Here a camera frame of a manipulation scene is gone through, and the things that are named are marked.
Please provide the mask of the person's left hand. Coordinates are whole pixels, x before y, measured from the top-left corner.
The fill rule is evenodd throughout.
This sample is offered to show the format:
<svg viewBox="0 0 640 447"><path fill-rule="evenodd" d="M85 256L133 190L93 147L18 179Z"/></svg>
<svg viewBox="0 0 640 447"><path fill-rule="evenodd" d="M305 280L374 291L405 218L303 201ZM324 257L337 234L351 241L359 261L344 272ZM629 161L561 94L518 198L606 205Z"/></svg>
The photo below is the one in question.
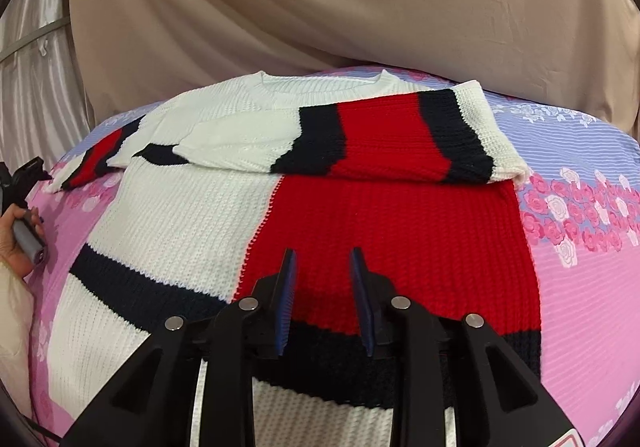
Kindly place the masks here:
<svg viewBox="0 0 640 447"><path fill-rule="evenodd" d="M20 245L15 241L12 225L17 219L23 218L29 214L28 218L32 227L34 227L37 235L44 239L44 230L42 228L41 218L37 207L31 208L29 211L18 207L15 204L10 205L1 216L1 233L0 233L0 255L6 265L9 265L20 278L25 278L34 269L34 265L24 253Z"/></svg>

